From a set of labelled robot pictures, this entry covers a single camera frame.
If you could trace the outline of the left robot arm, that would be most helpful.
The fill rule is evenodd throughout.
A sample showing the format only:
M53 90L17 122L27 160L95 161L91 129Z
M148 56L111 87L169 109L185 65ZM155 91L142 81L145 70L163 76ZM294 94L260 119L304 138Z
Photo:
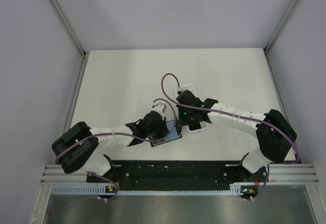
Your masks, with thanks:
M159 103L143 119L119 127L96 128L78 122L52 144L55 163L66 174L83 170L97 174L103 181L111 181L116 170L109 157L110 147L163 141L169 133L165 110L166 106Z

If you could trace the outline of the black leather card holder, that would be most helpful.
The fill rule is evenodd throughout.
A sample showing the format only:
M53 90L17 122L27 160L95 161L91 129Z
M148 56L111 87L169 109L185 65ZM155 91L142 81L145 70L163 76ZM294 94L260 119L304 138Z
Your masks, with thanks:
M151 147L157 147L162 144L175 141L177 139L182 138L182 126L178 120L176 120L176 124L174 124L174 120L166 121L165 125L162 129L159 130L157 134L149 137L151 140Z

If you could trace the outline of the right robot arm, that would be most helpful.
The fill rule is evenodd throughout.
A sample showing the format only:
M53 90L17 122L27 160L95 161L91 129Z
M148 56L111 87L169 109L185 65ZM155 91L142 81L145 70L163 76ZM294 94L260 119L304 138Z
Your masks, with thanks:
M278 110L253 113L210 98L201 101L190 90L181 90L177 94L179 121L191 131L198 130L204 122L231 127L258 140L258 147L244 157L237 169L238 176L244 181L254 178L263 166L283 163L297 139L297 133Z

